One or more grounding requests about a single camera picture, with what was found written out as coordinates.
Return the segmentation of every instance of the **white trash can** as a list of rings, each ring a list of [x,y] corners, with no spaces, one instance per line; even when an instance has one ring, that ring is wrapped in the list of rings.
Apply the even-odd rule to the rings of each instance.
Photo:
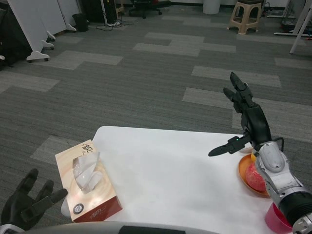
[[[221,0],[203,0],[203,13],[214,15],[219,13]]]

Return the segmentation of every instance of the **white tissue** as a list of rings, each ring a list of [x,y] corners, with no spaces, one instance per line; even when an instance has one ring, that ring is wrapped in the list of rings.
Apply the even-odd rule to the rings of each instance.
[[[94,171],[98,161],[99,152],[86,154],[73,160],[74,177],[84,194],[92,191],[103,178],[101,172]]]

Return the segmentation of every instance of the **stool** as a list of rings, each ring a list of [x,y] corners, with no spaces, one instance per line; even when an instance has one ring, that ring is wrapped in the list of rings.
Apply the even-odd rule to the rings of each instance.
[[[242,17],[236,17],[236,11],[242,7],[244,9],[244,13]],[[250,18],[250,12],[254,9],[258,8],[258,15],[257,18]],[[238,34],[245,35],[247,29],[249,28],[256,28],[256,32],[258,31],[258,25],[260,22],[261,17],[261,0],[238,0],[236,3],[231,19],[230,19],[230,26],[238,28]]]

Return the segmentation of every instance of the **red cup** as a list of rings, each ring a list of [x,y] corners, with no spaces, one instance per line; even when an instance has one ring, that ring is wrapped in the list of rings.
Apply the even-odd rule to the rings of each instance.
[[[267,226],[277,234],[287,234],[293,231],[291,225],[274,203],[272,203],[265,215],[265,222]]]

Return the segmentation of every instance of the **red fruit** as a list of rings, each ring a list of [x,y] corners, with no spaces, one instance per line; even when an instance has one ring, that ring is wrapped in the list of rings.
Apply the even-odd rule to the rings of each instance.
[[[265,191],[265,180],[262,178],[262,176],[258,173],[254,162],[249,165],[249,167],[246,169],[246,181],[249,184],[250,187],[253,189],[256,189],[258,191]]]

